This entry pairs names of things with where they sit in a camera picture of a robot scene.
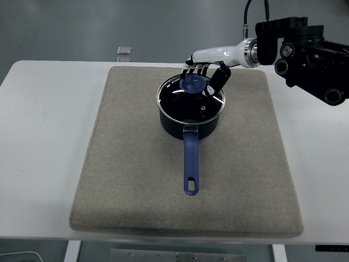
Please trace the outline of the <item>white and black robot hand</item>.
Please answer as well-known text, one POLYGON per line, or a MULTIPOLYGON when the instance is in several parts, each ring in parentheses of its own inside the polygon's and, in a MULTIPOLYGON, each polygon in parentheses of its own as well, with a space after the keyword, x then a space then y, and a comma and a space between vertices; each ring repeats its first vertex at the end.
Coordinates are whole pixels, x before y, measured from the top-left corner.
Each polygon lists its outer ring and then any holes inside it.
POLYGON ((183 65, 180 88, 192 95, 202 94, 211 97, 217 94, 230 78, 230 68, 235 66, 252 68, 258 64, 252 60, 252 45, 252 39, 245 39, 236 46, 214 47, 194 52, 183 65), (209 83, 205 84, 203 78, 211 64, 216 64, 219 68, 209 83))

